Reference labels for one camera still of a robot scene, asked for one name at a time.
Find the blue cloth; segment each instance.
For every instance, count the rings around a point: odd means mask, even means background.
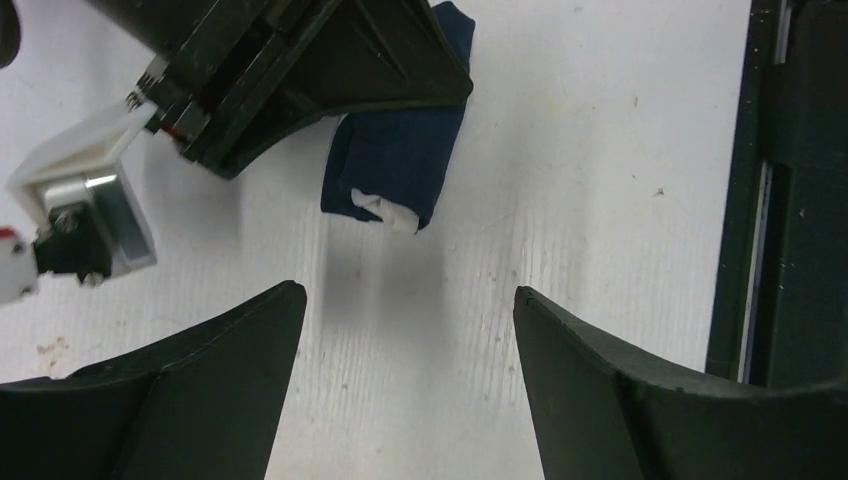
[[[474,20],[451,2],[437,5],[433,13],[456,56],[470,70]],[[350,192],[356,188],[409,208],[418,215],[418,229],[426,227],[442,193],[464,116],[465,104],[348,115],[330,147],[321,211],[380,221],[353,204]]]

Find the white textured surface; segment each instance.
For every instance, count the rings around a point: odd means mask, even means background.
[[[150,58],[79,2],[18,3],[4,181]],[[0,381],[68,374],[296,279],[310,305],[269,478],[537,479],[517,285],[701,368],[749,2],[456,3],[478,22],[477,87],[425,232],[320,214],[333,121],[229,184],[141,142],[127,169],[160,266],[96,291],[43,281],[0,310]]]

